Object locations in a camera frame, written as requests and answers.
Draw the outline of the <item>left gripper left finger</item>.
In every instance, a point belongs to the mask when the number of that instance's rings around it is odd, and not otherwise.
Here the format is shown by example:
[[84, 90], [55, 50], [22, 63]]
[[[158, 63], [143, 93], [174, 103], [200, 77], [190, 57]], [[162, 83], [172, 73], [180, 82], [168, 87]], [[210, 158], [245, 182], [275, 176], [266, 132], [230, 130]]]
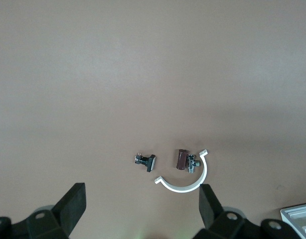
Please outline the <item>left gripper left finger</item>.
[[0, 217], [0, 239], [68, 239], [86, 210], [85, 183], [75, 183], [55, 204], [13, 224]]

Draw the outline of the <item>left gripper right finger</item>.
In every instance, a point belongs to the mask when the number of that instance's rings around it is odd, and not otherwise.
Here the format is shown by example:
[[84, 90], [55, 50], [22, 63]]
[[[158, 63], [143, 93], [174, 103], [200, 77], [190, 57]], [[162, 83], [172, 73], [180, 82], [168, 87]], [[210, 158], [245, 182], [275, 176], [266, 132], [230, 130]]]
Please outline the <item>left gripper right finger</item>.
[[199, 212], [204, 223], [195, 239], [299, 239], [287, 223], [262, 220], [258, 226], [239, 213], [225, 210], [209, 184], [199, 187]]

